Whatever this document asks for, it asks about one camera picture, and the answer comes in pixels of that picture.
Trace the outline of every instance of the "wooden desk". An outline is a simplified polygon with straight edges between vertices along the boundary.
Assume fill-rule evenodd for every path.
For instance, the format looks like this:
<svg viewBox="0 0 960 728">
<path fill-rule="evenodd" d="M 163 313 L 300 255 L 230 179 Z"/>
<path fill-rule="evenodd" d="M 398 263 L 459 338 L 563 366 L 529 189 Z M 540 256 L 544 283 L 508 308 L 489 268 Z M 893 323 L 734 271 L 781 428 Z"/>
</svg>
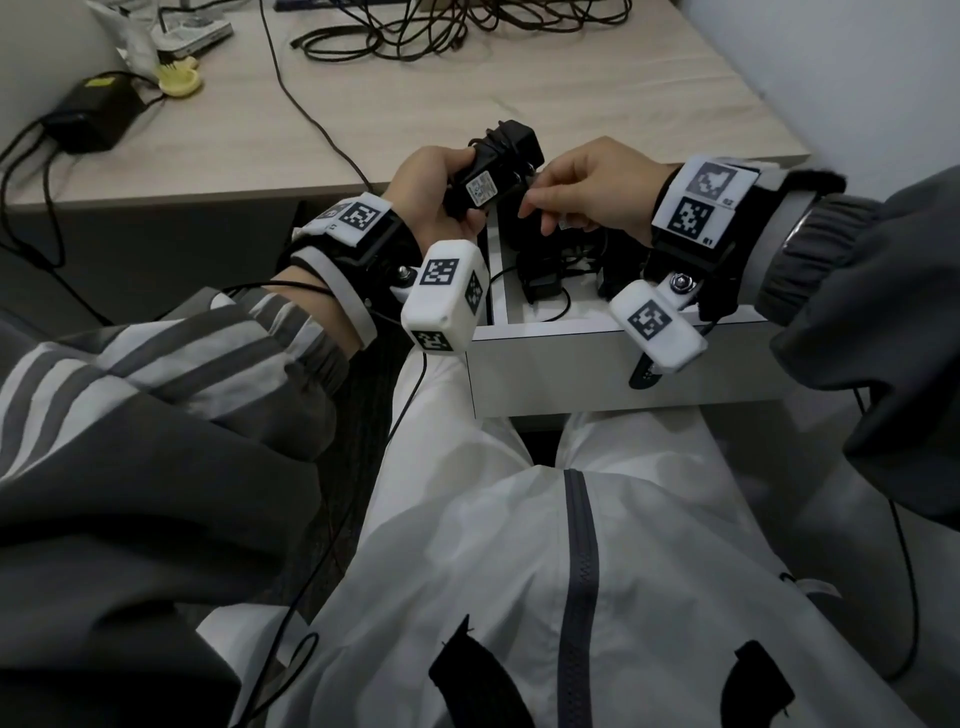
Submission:
<svg viewBox="0 0 960 728">
<path fill-rule="evenodd" d="M 377 12 L 387 18 L 390 11 Z M 59 206 L 360 188 L 282 95 L 255 4 L 230 19 L 236 35 L 204 57 L 206 85 L 196 97 L 151 109 L 111 152 L 58 162 Z M 507 118 L 536 130 L 547 159 L 601 134 L 663 161 L 697 152 L 806 156 L 667 0 L 638 0 L 627 24 L 571 36 L 502 25 L 492 36 L 471 30 L 459 52 L 415 63 L 317 63 L 289 47 L 296 35 L 348 22 L 334 10 L 269 12 L 268 20 L 290 90 L 372 182 L 387 182 L 419 146 L 462 146 Z M 38 180 L 14 192 L 12 202 L 42 205 Z"/>
</svg>

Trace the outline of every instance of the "sleeve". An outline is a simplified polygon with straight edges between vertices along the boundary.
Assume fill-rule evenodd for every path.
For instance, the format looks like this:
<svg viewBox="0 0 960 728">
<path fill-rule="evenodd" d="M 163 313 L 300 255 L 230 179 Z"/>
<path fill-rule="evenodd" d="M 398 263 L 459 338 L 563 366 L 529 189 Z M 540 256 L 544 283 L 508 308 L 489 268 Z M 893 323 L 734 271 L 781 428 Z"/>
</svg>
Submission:
<svg viewBox="0 0 960 728">
<path fill-rule="evenodd" d="M 885 496 L 960 529 L 960 167 L 886 203 L 814 207 L 775 259 L 757 309 L 774 355 L 822 390 L 869 387 L 844 446 Z"/>
<path fill-rule="evenodd" d="M 4 724 L 226 725 L 237 680 L 174 603 L 269 585 L 347 368 L 259 289 L 60 342 L 0 323 Z"/>
</svg>

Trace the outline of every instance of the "qr code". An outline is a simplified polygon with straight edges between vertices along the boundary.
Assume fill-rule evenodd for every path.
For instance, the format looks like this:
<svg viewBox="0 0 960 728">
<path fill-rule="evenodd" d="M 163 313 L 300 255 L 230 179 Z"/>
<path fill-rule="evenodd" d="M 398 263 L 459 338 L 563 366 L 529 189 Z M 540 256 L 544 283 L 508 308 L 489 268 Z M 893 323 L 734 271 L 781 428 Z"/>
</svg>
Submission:
<svg viewBox="0 0 960 728">
<path fill-rule="evenodd" d="M 667 229 L 691 240 L 697 240 L 713 214 L 713 205 L 684 197 L 667 223 Z"/>
<path fill-rule="evenodd" d="M 648 301 L 627 321 L 647 341 L 663 331 L 673 319 L 655 301 Z"/>
<path fill-rule="evenodd" d="M 428 352 L 452 352 L 453 347 L 439 331 L 411 331 L 420 348 Z"/>
<path fill-rule="evenodd" d="M 467 284 L 465 298 L 470 310 L 476 314 L 477 308 L 480 307 L 480 300 L 483 298 L 483 286 L 480 285 L 480 279 L 473 271 L 470 271 L 470 283 Z"/>
<path fill-rule="evenodd" d="M 449 285 L 459 262 L 460 259 L 455 257 L 439 257 L 428 261 L 426 270 L 420 276 L 420 285 Z"/>
<path fill-rule="evenodd" d="M 493 184 L 493 177 L 490 176 L 490 172 L 481 172 L 467 182 L 467 193 L 478 207 L 485 205 L 496 197 L 496 185 Z"/>
<path fill-rule="evenodd" d="M 704 162 L 696 177 L 686 186 L 686 191 L 711 200 L 719 200 L 720 195 L 735 176 L 735 169 L 711 161 Z"/>
<path fill-rule="evenodd" d="M 350 206 L 350 203 L 337 203 L 333 207 L 328 207 L 324 210 L 324 213 L 317 216 L 318 220 L 325 220 L 330 217 L 336 217 L 340 214 L 341 210 L 345 210 Z"/>
<path fill-rule="evenodd" d="M 350 209 L 340 216 L 340 222 L 362 232 L 372 225 L 379 215 L 380 210 L 378 209 L 373 209 L 363 203 L 353 203 Z"/>
</svg>

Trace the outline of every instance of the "striped sleeve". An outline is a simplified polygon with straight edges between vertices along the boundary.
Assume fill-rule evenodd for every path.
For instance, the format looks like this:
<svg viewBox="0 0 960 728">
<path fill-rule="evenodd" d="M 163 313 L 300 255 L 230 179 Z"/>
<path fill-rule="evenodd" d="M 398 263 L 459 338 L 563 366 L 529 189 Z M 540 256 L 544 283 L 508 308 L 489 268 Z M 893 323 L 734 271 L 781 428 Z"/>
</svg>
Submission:
<svg viewBox="0 0 960 728">
<path fill-rule="evenodd" d="M 173 605 L 270 583 L 319 507 L 347 366 L 262 290 L 58 342 L 0 322 L 0 704 L 226 725 L 235 677 Z"/>
</svg>

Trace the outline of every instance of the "zipper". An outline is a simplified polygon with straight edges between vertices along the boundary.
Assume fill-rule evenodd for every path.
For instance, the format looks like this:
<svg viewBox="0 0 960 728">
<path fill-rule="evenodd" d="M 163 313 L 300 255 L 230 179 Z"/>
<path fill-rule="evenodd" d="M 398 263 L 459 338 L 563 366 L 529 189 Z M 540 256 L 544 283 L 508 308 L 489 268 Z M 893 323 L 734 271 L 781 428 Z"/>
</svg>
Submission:
<svg viewBox="0 0 960 728">
<path fill-rule="evenodd" d="M 600 588 L 597 534 L 580 471 L 564 471 L 566 525 L 570 541 L 570 579 L 557 660 L 558 728 L 592 728 L 590 634 Z"/>
</svg>

